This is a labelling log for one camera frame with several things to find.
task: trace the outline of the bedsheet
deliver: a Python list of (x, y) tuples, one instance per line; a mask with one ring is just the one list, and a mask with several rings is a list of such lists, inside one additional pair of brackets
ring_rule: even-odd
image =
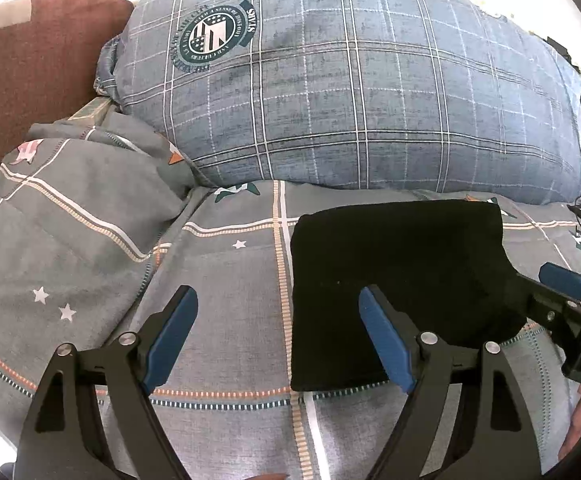
[[(35, 125), (0, 166), (0, 431), (15, 445), (59, 344), (93, 348), (137, 329), (185, 283), (197, 291), (200, 313), (151, 402), (190, 475), (363, 478), (405, 396), (389, 383), (291, 389), (289, 247), (304, 214), (363, 203), (496, 201), (518, 271), (536, 278), (551, 261), (581, 272), (581, 239), (563, 203), (279, 180), (194, 186), (183, 156), (149, 126), (123, 116), (105, 125)], [(577, 385), (561, 374), (563, 354), (542, 327), (529, 322), (502, 346), (545, 470), (557, 461)], [(451, 388), (427, 470), (439, 465), (458, 399)], [(105, 389), (99, 404), (116, 463), (132, 472)]]

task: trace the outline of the black towel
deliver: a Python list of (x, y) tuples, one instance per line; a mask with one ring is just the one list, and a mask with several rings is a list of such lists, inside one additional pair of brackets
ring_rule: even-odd
[(417, 327), (478, 348), (515, 336), (526, 318), (501, 303), (516, 271), (499, 207), (441, 200), (346, 206), (302, 216), (293, 256), (292, 382), (332, 390), (386, 379), (359, 317), (376, 283)]

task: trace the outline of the orange stripe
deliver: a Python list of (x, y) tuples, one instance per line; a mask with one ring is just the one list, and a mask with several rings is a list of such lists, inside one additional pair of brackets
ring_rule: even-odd
[[(275, 256), (277, 260), (277, 272), (280, 282), (280, 300), (282, 303), (282, 326), (286, 346), (286, 366), (288, 381), (291, 378), (292, 359), (292, 318), (290, 315), (290, 297), (288, 293), (288, 280), (286, 278), (286, 264), (284, 260), (282, 245), (282, 223), (280, 221), (280, 183), (272, 181), (272, 235), (275, 242)], [(313, 480), (313, 465), (310, 461), (310, 453), (305, 440), (304, 424), (301, 420), (301, 408), (299, 407), (299, 394), (290, 391), (290, 409), (292, 417), (292, 428), (295, 434), (295, 444), (297, 445), (297, 455), (301, 467), (302, 480)]]
[(224, 229), (221, 231), (213, 231), (211, 233), (202, 233), (202, 232), (197, 231), (192, 226), (184, 225), (184, 227), (182, 227), (182, 230), (188, 231), (189, 233), (194, 234), (198, 238), (210, 238), (210, 237), (219, 236), (219, 235), (235, 235), (235, 234), (240, 234), (240, 233), (251, 233), (253, 231), (260, 231), (262, 229), (270, 229), (271, 227), (272, 227), (272, 223), (268, 223), (268, 224), (256, 225), (253, 227), (246, 227), (243, 229)]
[(11, 379), (16, 379), (17, 381), (20, 381), (21, 383), (26, 384), (26, 386), (28, 386), (29, 388), (32, 388), (33, 390), (37, 389), (37, 385), (35, 383), (33, 383), (32, 381), (29, 381), (25, 377), (18, 374), (16, 371), (14, 371), (10, 366), (8, 366), (1, 359), (0, 359), (0, 368), (3, 371), (5, 371), (10, 376)]
[[(14, 380), (17, 380), (23, 384), (26, 384), (32, 390), (37, 390), (37, 385), (32, 381), (26, 379), (22, 375), (18, 374), (10, 366), (0, 359), (0, 368), (7, 373), (7, 375)], [(266, 391), (260, 392), (190, 392), (185, 390), (165, 390), (163, 388), (157, 388), (154, 391), (154, 395), (157, 396), (178, 396), (178, 397), (227, 397), (229, 399), (263, 399), (266, 397), (273, 397), (276, 395), (287, 394), (290, 391), (290, 386), (283, 386), (282, 388), (272, 388)], [(99, 396), (108, 395), (107, 390), (95, 390), (95, 393)]]
[(21, 179), (21, 178), (12, 177), (12, 176), (8, 175), (1, 166), (0, 166), (0, 171), (2, 172), (2, 174), (4, 175), (4, 177), (6, 179), (12, 180), (13, 182), (20, 182), (23, 186), (29, 186), (29, 187), (32, 187), (33, 189), (36, 189), (37, 191), (42, 193), (42, 195), (44, 195), (46, 198), (48, 198), (51, 202), (53, 202), (56, 205), (58, 205), (59, 207), (61, 207), (65, 212), (67, 212), (69, 215), (71, 215), (75, 220), (77, 220), (78, 222), (81, 222), (81, 224), (85, 225), (89, 229), (91, 229), (99, 234), (102, 234), (102, 235), (110, 238), (110, 240), (112, 240), (116, 245), (118, 245), (119, 248), (122, 251), (124, 251), (124, 253), (126, 253), (126, 255), (134, 262), (137, 262), (137, 263), (144, 262), (145, 260), (147, 260), (151, 256), (151, 254), (149, 254), (145, 258), (139, 258), (138, 256), (136, 256), (134, 254), (134, 252), (130, 249), (130, 247), (128, 247), (128, 244), (124, 240), (119, 238), (114, 232), (110, 231), (109, 229), (106, 229), (106, 228), (103, 228), (103, 227), (100, 227), (100, 226), (93, 224), (91, 221), (89, 221), (84, 216), (82, 216), (81, 213), (77, 212), (69, 205), (63, 203), (61, 200), (59, 200), (59, 198), (57, 198), (54, 195), (52, 195), (51, 193), (49, 193), (46, 189), (44, 189), (39, 184), (36, 184), (34, 182), (29, 182), (29, 181)]
[(290, 386), (283, 386), (282, 388), (275, 388), (273, 390), (261, 392), (190, 392), (183, 390), (166, 390), (164, 388), (157, 388), (153, 394), (156, 396), (195, 397), (200, 399), (211, 399), (214, 397), (227, 397), (228, 399), (265, 399), (266, 397), (287, 394), (289, 392)]

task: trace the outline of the person's hand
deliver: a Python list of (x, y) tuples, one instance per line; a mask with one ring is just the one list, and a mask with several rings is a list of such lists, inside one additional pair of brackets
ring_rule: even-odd
[[(579, 386), (578, 390), (579, 394), (581, 395), (581, 385)], [(568, 433), (566, 434), (566, 438), (563, 441), (561, 449), (559, 450), (558, 458), (559, 460), (563, 460), (568, 453), (573, 450), (573, 447), (579, 441), (581, 437), (581, 397), (579, 398), (579, 402), (573, 411), (573, 418), (571, 418), (571, 425), (568, 429)]]

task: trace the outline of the gray duvet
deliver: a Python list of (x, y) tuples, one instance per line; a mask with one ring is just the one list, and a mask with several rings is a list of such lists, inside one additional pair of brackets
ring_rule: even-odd
[(581, 193), (581, 77), (468, 0), (141, 0), (95, 86), (207, 186)]
[[(0, 166), (0, 431), (17, 444), (59, 344), (94, 348), (137, 329), (185, 283), (197, 291), (199, 316), (151, 400), (190, 475), (363, 478), (405, 396), (389, 383), (291, 390), (293, 226), (303, 214), (340, 205), (466, 193), (283, 180), (199, 187), (168, 140), (119, 114), (96, 128), (37, 124), (33, 139), (43, 140), (19, 147)], [(497, 199), (503, 244), (520, 272), (536, 278), (547, 261), (581, 272), (581, 240), (564, 204)], [(542, 327), (528, 323), (503, 348), (546, 470), (557, 462), (577, 385), (561, 374), (563, 354)], [(452, 388), (426, 471), (443, 457), (458, 395)], [(131, 472), (105, 390), (100, 405), (117, 464)]]

